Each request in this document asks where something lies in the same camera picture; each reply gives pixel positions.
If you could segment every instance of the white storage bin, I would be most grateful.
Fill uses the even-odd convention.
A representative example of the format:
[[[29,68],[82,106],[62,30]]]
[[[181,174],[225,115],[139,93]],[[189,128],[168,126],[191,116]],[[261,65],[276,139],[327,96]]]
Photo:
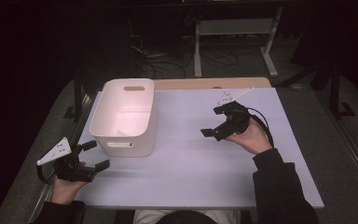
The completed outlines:
[[[157,109],[154,81],[147,78],[106,82],[89,132],[107,155],[145,157],[154,145]]]

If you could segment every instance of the metal stand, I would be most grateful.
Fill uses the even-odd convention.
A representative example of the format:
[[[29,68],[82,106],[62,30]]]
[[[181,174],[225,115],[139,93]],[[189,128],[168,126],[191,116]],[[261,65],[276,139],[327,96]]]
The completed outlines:
[[[200,36],[201,35],[244,35],[244,34],[268,34],[268,42],[265,47],[260,48],[272,77],[278,75],[275,65],[269,56],[269,51],[274,40],[279,19],[283,7],[278,7],[274,18],[247,19],[247,20],[222,20],[222,21],[199,21],[196,24],[196,48],[194,53],[195,77],[202,77],[200,63]]]
[[[74,76],[74,86],[75,86],[75,106],[68,107],[63,117],[66,119],[75,119],[74,122],[78,122],[82,113],[81,83],[80,83],[80,77],[78,71],[76,71]]]
[[[312,80],[311,86],[316,91],[322,91],[324,90],[327,82],[329,80],[331,81],[330,110],[336,119],[341,119],[343,116],[355,116],[353,110],[347,103],[342,103],[344,111],[339,111],[339,73],[337,72],[336,57],[334,56],[321,60],[312,67],[307,68],[284,82],[274,85],[274,87],[288,87],[301,78],[316,71],[318,74]]]

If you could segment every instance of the person's right hand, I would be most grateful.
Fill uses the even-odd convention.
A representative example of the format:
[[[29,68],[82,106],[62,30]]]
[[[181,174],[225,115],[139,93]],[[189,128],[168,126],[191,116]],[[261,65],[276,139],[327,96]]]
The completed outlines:
[[[81,161],[80,165],[84,166],[86,163]],[[54,189],[51,195],[51,203],[58,204],[70,204],[74,200],[77,192],[87,185],[88,182],[76,181],[71,182],[67,180],[62,180],[55,178],[54,180]]]
[[[237,143],[255,155],[272,148],[264,130],[252,118],[250,118],[249,126],[244,133],[234,133],[227,137],[226,140]]]

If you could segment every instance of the metal frame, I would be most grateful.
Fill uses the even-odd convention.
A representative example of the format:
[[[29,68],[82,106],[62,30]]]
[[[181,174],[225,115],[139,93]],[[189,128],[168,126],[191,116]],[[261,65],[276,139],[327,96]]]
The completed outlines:
[[[201,35],[241,35],[241,34],[268,34],[266,46],[261,47],[261,53],[266,63],[269,74],[276,77],[278,72],[269,56],[269,51],[274,40],[283,7],[277,7],[272,19],[246,19],[224,21],[199,21],[196,24],[196,47],[194,52],[195,77],[202,77],[200,63],[200,36]]]
[[[347,128],[343,124],[342,120],[337,119],[336,114],[332,112],[329,108],[329,102],[326,99],[325,96],[321,92],[317,92],[317,96],[321,102],[321,105],[324,106],[324,109],[326,110],[326,114],[330,117],[330,119],[333,121],[333,123],[336,125],[336,128],[338,129],[339,133],[341,134],[342,138],[344,139],[345,143],[348,146],[348,151],[350,153],[350,156],[356,165],[358,169],[358,146],[356,146],[355,142],[351,138],[351,135],[348,133]]]

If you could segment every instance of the white table surface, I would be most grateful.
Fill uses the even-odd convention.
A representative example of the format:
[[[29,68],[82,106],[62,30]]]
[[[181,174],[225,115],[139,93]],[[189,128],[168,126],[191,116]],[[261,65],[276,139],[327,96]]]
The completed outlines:
[[[89,206],[113,209],[255,207],[253,155],[234,143],[205,138],[200,132],[225,121],[225,115],[213,112],[224,91],[235,90],[156,91],[158,123],[152,154],[144,158],[110,158],[99,146],[80,153],[87,166],[106,159],[111,165],[98,173],[76,199]],[[283,160],[296,163],[305,198],[313,207],[324,207],[275,89],[255,89],[237,102],[263,113]],[[90,122],[96,105],[80,144],[94,140]]]

